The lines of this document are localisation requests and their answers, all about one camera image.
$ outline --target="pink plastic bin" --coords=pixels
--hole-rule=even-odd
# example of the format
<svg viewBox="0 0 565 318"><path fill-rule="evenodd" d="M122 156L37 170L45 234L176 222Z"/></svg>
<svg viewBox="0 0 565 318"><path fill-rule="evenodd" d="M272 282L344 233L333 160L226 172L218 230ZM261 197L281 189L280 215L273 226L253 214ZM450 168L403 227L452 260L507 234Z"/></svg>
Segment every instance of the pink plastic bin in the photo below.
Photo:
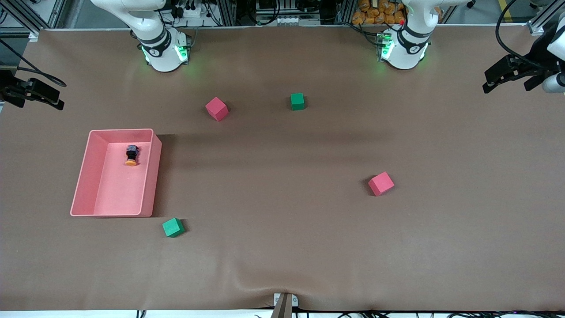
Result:
<svg viewBox="0 0 565 318"><path fill-rule="evenodd" d="M125 165L129 145L139 147L137 166ZM151 216L160 156L161 141L152 129L91 131L71 215Z"/></svg>

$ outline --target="table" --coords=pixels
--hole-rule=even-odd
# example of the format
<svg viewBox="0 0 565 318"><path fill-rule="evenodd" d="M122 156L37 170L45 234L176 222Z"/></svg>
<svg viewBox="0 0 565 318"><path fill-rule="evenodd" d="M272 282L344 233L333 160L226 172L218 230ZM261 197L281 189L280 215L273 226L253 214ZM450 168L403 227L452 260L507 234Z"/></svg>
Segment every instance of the table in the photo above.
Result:
<svg viewBox="0 0 565 318"><path fill-rule="evenodd" d="M520 52L535 39L502 31ZM201 30L167 74L135 46L28 45L68 88L64 111L0 116L0 309L256 308L281 291L309 310L565 309L563 95L483 94L505 54L493 27L438 28L410 71L348 28ZM163 143L151 218L69 215L88 132L110 128ZM374 197L383 171L396 187ZM172 217L189 230L174 239Z"/></svg>

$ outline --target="metal frame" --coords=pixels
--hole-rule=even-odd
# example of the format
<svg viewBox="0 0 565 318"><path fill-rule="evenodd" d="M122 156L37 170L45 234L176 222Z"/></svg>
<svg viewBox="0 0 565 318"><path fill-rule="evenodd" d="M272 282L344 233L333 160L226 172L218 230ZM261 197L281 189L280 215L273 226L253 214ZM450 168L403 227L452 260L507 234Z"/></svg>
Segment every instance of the metal frame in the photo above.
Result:
<svg viewBox="0 0 565 318"><path fill-rule="evenodd" d="M455 12L455 9L457 9L457 7L458 6L449 6L444 12L444 18L438 24L446 24L447 21L453 16L453 13Z"/></svg>
<svg viewBox="0 0 565 318"><path fill-rule="evenodd" d="M565 0L553 0L551 4L528 21L528 28L531 35L544 34L544 25L557 13L557 11L565 5Z"/></svg>
<svg viewBox="0 0 565 318"><path fill-rule="evenodd" d="M355 10L357 10L357 0L344 0L337 12L336 23L351 22Z"/></svg>
<svg viewBox="0 0 565 318"><path fill-rule="evenodd" d="M235 1L218 0L218 10L220 11L221 23L223 27L233 27L236 25Z"/></svg>
<svg viewBox="0 0 565 318"><path fill-rule="evenodd" d="M57 24L61 20L61 11L66 3L67 0L55 0L55 6L51 11L51 16L49 17L49 21L47 21L47 24L49 25L50 28L58 27Z"/></svg>
<svg viewBox="0 0 565 318"><path fill-rule="evenodd" d="M18 23L34 35L39 35L39 31L41 29L49 27L49 25L41 19L39 14L26 5L22 0L2 0L0 1L0 6L2 6L4 10L18 21Z"/></svg>

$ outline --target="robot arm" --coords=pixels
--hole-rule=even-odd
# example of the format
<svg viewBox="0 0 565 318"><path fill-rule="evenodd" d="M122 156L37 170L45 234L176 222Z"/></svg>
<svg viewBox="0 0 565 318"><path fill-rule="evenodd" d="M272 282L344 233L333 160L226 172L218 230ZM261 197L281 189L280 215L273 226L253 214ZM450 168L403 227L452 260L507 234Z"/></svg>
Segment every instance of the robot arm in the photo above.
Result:
<svg viewBox="0 0 565 318"><path fill-rule="evenodd" d="M562 15L559 23L545 31L523 58L508 54L486 70L483 91L490 93L500 84L530 77L524 82L526 91L541 84L546 93L565 92L565 74L561 67L565 60L564 32L565 19Z"/></svg>
<svg viewBox="0 0 565 318"><path fill-rule="evenodd" d="M154 69L170 72L188 62L190 45L186 34L166 28L154 12L166 0L91 0L127 24L141 43L145 59Z"/></svg>
<svg viewBox="0 0 565 318"><path fill-rule="evenodd" d="M388 29L385 37L387 47L380 57L401 70L415 67L428 47L438 21L437 6L452 6L466 3L466 0L403 0L407 15L405 24L398 29Z"/></svg>

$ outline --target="black cable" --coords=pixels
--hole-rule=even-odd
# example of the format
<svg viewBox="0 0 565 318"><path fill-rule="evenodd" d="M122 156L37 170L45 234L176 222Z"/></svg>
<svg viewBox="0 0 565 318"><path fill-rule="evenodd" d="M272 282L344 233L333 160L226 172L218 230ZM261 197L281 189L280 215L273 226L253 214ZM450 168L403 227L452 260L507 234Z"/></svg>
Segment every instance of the black cable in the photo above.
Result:
<svg viewBox="0 0 565 318"><path fill-rule="evenodd" d="M21 56L20 53L16 52L16 50L14 50L10 45L8 45L8 43L4 42L3 39L0 38L0 43L2 43L2 45L4 45L6 48L8 48L8 50L12 51L12 53L16 54L19 58L21 58L22 61L24 61L27 65L31 66L32 68L25 68L25 67L19 67L18 66L18 70L19 71L25 71L25 72L31 72L31 73L35 73L35 74L39 74L42 75L43 77L45 77L46 79L52 81L53 83L61 86L61 87L67 87L67 84L65 82L63 82L62 80L56 78L53 75L47 74L45 72L42 72L39 68L37 68L35 65L31 64L30 61L28 61L26 58L24 58L23 56Z"/></svg>
<svg viewBox="0 0 565 318"><path fill-rule="evenodd" d="M4 15L4 18L2 18L2 21L0 21L0 24L4 23L4 21L6 21L6 18L8 17L8 12L6 12L4 9L2 9L2 12L0 12L0 18L2 17L2 15Z"/></svg>
<svg viewBox="0 0 565 318"><path fill-rule="evenodd" d="M365 40L367 40L367 42L369 42L369 43L371 43L372 45L375 45L375 46L377 46L377 47L379 46L379 45L377 44L377 42L372 41L372 40L367 36L367 32L363 31L363 28L361 27L361 25L359 25L359 29L361 30L361 33L363 34L363 36L365 37Z"/></svg>
<svg viewBox="0 0 565 318"><path fill-rule="evenodd" d="M396 31L396 32L402 31L402 26L401 26L401 25L398 27L398 30L395 30L395 29L393 29L393 28L390 26L390 24L388 24L388 23L386 23L386 22L383 22L383 24L386 25L387 27L389 27L389 29L391 29L391 30L393 30L393 31Z"/></svg>
<svg viewBox="0 0 565 318"><path fill-rule="evenodd" d="M508 46L506 46L506 44L504 44L504 42L502 42L502 39L500 38L500 25L502 23L502 19L504 18L504 14L506 14L506 12L510 9L510 6L514 4L514 2L516 2L516 0L512 0L510 1L506 7L502 10L502 13L500 13L500 16L498 17L498 21L496 23L496 28L494 29L494 35L496 36L496 40L498 42L498 44L508 53L512 54L513 56L521 59L522 61L524 61L525 63L530 64L531 66L534 66L536 68L539 68L541 70L546 70L546 71L551 71L549 68L536 63L530 59L527 59L526 57L514 52L513 50L511 50Z"/></svg>
<svg viewBox="0 0 565 318"><path fill-rule="evenodd" d="M163 14L161 14L161 10L159 10L159 16L161 17L161 22L163 22L164 25L173 25L173 22L171 22L170 20L167 19L167 22L165 22L165 19L163 17Z"/></svg>
<svg viewBox="0 0 565 318"><path fill-rule="evenodd" d="M338 24L348 25L350 28L352 28L353 30L355 30L359 33L365 33L366 35L370 35L370 36L377 36L377 33L364 31L364 30L361 29L361 26L359 26L359 28L357 28L356 26L354 26L353 24L351 24L349 22L339 22Z"/></svg>
<svg viewBox="0 0 565 318"><path fill-rule="evenodd" d="M204 6L206 7L206 10L207 10L208 13L210 14L210 17L212 18L212 21L214 21L214 23L215 23L218 27L221 27L221 23L216 19L216 16L214 15L214 12L212 11L212 8L211 8L210 4L208 3L208 1L202 1L202 3L204 4Z"/></svg>
<svg viewBox="0 0 565 318"><path fill-rule="evenodd" d="M274 22L278 17L279 17L279 13L281 12L281 3L280 0L276 1L275 6L273 7L273 17L271 17L269 19L269 21L267 22L259 22L256 20L256 18L254 18L251 13L253 11L255 11L255 13L257 13L257 10L255 8L253 8L253 10L251 10L251 2L254 0L247 0L247 16L249 17L249 19L251 20L251 22L253 22L255 25L266 25L269 23Z"/></svg>
<svg viewBox="0 0 565 318"><path fill-rule="evenodd" d="M467 312L461 313L456 312L452 313L447 318L454 318L454 317L463 317L463 318L498 318L504 315L530 315L530 316L537 316L540 318L552 318L551 315L547 315L544 312L532 312L526 310L512 310L507 312L497 312L497 313L490 313L490 312Z"/></svg>

